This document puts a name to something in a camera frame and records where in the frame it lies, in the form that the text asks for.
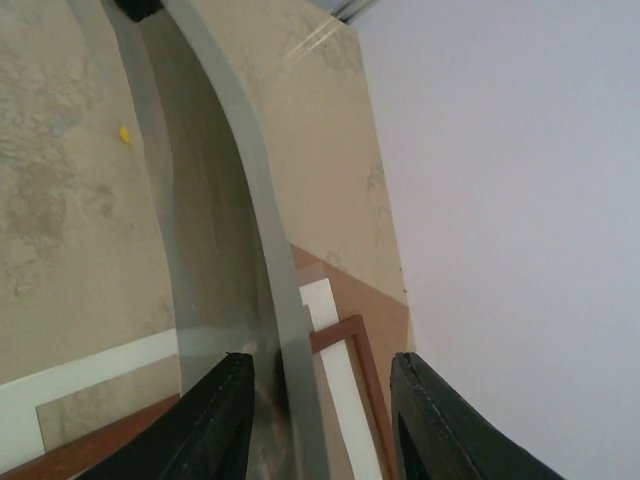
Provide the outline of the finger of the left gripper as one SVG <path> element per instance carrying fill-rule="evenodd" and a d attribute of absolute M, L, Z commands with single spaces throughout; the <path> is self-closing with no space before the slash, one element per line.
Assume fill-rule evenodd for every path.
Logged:
<path fill-rule="evenodd" d="M 142 21 L 164 8 L 161 0 L 114 0 L 114 4 L 131 21 Z"/>

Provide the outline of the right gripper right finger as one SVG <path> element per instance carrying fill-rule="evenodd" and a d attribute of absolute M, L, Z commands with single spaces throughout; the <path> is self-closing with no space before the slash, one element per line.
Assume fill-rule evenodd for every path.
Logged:
<path fill-rule="evenodd" d="M 401 479 L 558 479 L 487 421 L 418 354 L 394 356 L 393 434 Z"/>

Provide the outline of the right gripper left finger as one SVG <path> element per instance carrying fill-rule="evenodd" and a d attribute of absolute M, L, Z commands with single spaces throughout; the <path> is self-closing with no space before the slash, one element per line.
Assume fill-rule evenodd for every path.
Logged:
<path fill-rule="evenodd" d="M 250 354 L 229 353 L 156 422 L 81 479 L 244 479 L 255 411 Z"/>

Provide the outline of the yellow handled screwdriver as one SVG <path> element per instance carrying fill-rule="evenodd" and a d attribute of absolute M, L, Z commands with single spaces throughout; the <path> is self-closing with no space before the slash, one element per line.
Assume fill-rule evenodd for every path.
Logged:
<path fill-rule="evenodd" d="M 127 128 L 125 126 L 121 126 L 119 129 L 119 135 L 120 138 L 122 139 L 123 142 L 125 142 L 126 144 L 131 145 L 132 144 L 132 140 L 130 137 L 130 134 L 127 130 Z"/>

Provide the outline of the brown wooden picture frame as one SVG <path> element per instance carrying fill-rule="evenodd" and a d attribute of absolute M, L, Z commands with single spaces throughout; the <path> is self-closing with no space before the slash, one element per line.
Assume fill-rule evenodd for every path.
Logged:
<path fill-rule="evenodd" d="M 373 352 L 363 317 L 355 315 L 310 334 L 312 352 L 321 352 L 347 341 L 354 344 L 366 395 L 383 452 L 383 477 L 398 477 L 392 422 L 384 401 Z M 3 479 L 70 479 L 94 466 L 129 443 L 178 402 L 170 396 L 102 429 L 3 473 Z"/>

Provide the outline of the seascape photo with white mat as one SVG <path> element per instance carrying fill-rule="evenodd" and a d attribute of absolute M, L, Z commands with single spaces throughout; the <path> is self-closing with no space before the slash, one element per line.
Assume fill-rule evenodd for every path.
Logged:
<path fill-rule="evenodd" d="M 122 110 L 171 282 L 183 391 L 250 355 L 251 479 L 330 477 L 309 318 L 266 142 L 243 79 L 195 1 L 70 5 Z"/>

